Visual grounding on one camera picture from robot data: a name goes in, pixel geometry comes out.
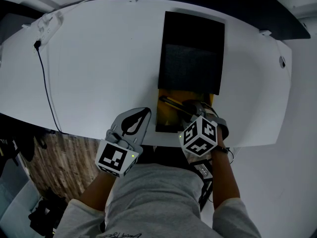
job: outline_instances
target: black cable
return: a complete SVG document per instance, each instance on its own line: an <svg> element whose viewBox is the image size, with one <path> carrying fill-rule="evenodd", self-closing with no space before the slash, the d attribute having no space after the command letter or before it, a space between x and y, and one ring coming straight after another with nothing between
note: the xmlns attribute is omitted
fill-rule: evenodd
<svg viewBox="0 0 317 238"><path fill-rule="evenodd" d="M233 162L233 160L234 160L234 155L233 155L233 153L230 151L230 149L228 149L228 151L232 154L232 161L230 162L230 164Z"/></svg>
<svg viewBox="0 0 317 238"><path fill-rule="evenodd" d="M53 117L53 120L54 120L54 123L55 123L55 126L56 126L57 130L58 130L60 133L62 133L62 134L68 135L67 133L62 132L62 131L58 128L57 123L56 123L56 120L55 120L55 117L54 117L53 109L52 109L51 102L50 102L50 99L49 99L48 89L47 89L47 87L46 87L44 66L43 66L42 59L41 59L41 55L40 55L40 52L39 52L39 46L40 46L40 45L41 45L41 42L40 42L40 41L36 41L36 43L34 44L34 47L35 47L36 51L38 52L39 59L40 59L40 62L41 62L42 71L43 71L43 79L44 79L45 92L46 92L46 97L47 97L48 102L49 102L51 114L52 114L52 117Z"/></svg>

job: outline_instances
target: gray sleeve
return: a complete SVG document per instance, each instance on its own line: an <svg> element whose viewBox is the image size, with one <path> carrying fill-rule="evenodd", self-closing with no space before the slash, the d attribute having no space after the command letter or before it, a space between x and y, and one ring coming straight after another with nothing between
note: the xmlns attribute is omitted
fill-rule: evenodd
<svg viewBox="0 0 317 238"><path fill-rule="evenodd" d="M224 238L260 238L240 198L225 200L214 212L212 229Z"/></svg>
<svg viewBox="0 0 317 238"><path fill-rule="evenodd" d="M64 212L54 238L96 237L102 233L99 227L102 221L105 221L104 212L72 199Z"/></svg>

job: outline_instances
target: screw hole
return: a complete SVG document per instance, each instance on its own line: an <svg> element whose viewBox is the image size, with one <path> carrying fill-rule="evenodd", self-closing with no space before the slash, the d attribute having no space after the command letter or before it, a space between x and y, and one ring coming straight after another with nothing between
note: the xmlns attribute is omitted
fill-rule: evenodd
<svg viewBox="0 0 317 238"><path fill-rule="evenodd" d="M284 57L279 57L279 65L281 66L282 69L284 69L286 66L284 61L285 61Z"/></svg>

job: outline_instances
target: fiducial marker cube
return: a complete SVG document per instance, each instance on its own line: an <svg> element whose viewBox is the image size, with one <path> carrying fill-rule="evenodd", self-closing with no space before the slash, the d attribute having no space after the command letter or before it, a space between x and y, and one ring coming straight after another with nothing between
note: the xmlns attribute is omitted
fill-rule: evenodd
<svg viewBox="0 0 317 238"><path fill-rule="evenodd" d="M216 147L217 125L215 121L199 116L179 135L183 151L201 157Z"/></svg>
<svg viewBox="0 0 317 238"><path fill-rule="evenodd" d="M101 140L95 159L96 166L113 176L124 177L137 162L139 153Z"/></svg>

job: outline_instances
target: black object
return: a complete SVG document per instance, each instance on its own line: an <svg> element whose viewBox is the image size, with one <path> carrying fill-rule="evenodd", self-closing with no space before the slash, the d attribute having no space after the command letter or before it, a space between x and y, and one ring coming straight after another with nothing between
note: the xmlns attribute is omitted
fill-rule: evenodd
<svg viewBox="0 0 317 238"><path fill-rule="evenodd" d="M16 156L20 152L27 161L31 161L34 156L34 138L39 145L46 149L47 145L43 141L47 130L23 122L17 119L0 114L0 176L3 172L7 160L12 159L18 166Z"/></svg>
<svg viewBox="0 0 317 238"><path fill-rule="evenodd" d="M297 18L277 0L172 0L217 10L259 30L269 30L277 40L309 39Z"/></svg>
<svg viewBox="0 0 317 238"><path fill-rule="evenodd" d="M231 153L231 155L232 155L232 161L230 162L230 164L234 161L234 155L233 155L233 153L230 151L230 148L228 147L227 148L228 149L228 152L230 152Z"/></svg>
<svg viewBox="0 0 317 238"><path fill-rule="evenodd" d="M200 211L203 210L205 204L207 203L207 200L209 200L209 197L212 193L213 186L212 186L212 181L210 183L205 183L202 189L202 196L199 199L199 206L200 206Z"/></svg>
<svg viewBox="0 0 317 238"><path fill-rule="evenodd" d="M7 14L13 13L33 19L38 19L43 16L44 13L37 10L31 9L27 6L17 4L14 2L9 2L5 0L0 0L0 20Z"/></svg>
<svg viewBox="0 0 317 238"><path fill-rule="evenodd" d="M195 169L195 173L198 174L198 176L203 180L203 182L212 181L212 177L211 178L207 177L206 174L202 174L198 169L195 168L195 166L204 165L205 168L212 175L212 166L209 163L209 160L205 159L201 161L196 161L196 162L190 163L189 165Z"/></svg>
<svg viewBox="0 0 317 238"><path fill-rule="evenodd" d="M105 232L105 230L106 230L105 221L102 221L102 222L100 223L99 228L100 228L101 233L104 233L104 232Z"/></svg>
<svg viewBox="0 0 317 238"><path fill-rule="evenodd" d="M2 231L2 229L0 229L0 237L2 237L2 238L7 238L7 236L4 234L4 232Z"/></svg>
<svg viewBox="0 0 317 238"><path fill-rule="evenodd" d="M0 20L0 44L22 29L23 24L32 24L33 18L7 13Z"/></svg>
<svg viewBox="0 0 317 238"><path fill-rule="evenodd" d="M44 195L45 199L39 202L36 210L29 215L30 227L46 238L52 237L53 228L57 228L67 207L65 197L59 197L51 188Z"/></svg>
<svg viewBox="0 0 317 238"><path fill-rule="evenodd" d="M46 92L46 97L47 97L47 99L48 99L48 103L49 103L49 106L50 106L51 114L52 114L52 117L53 117L53 120L54 120L54 123L55 123L55 126L56 126L57 130L58 130L60 133L62 133L62 134L68 135L67 133L62 132L62 131L58 128L57 123L56 123L56 120L55 120L55 116L54 116L53 109L52 109L52 106L51 106L51 102L50 102L50 99L49 99L48 89L47 89L47 87L46 87L45 72L44 72L44 67L43 67L41 55L40 55L40 52L39 52L39 47L40 47L40 46L41 46L41 41L36 41L36 42L34 43L34 47L35 47L36 51L38 52L39 59L40 59L40 62L41 62L41 66L42 66L45 92Z"/></svg>
<svg viewBox="0 0 317 238"><path fill-rule="evenodd" d="M224 24L166 12L158 88L219 94Z"/></svg>
<svg viewBox="0 0 317 238"><path fill-rule="evenodd" d="M213 150L218 150L220 152L223 152L225 154L228 154L229 150L227 148L223 148L220 145L217 145L215 148L213 148Z"/></svg>
<svg viewBox="0 0 317 238"><path fill-rule="evenodd" d="M148 113L151 113L151 109L144 108L142 111L135 113L134 115L131 115L127 118L125 118L121 123L121 129L123 131L122 136L126 135L134 135L139 131L139 128L141 127L145 117ZM128 132L128 130L137 122L139 121L138 125L134 129L134 131Z"/></svg>

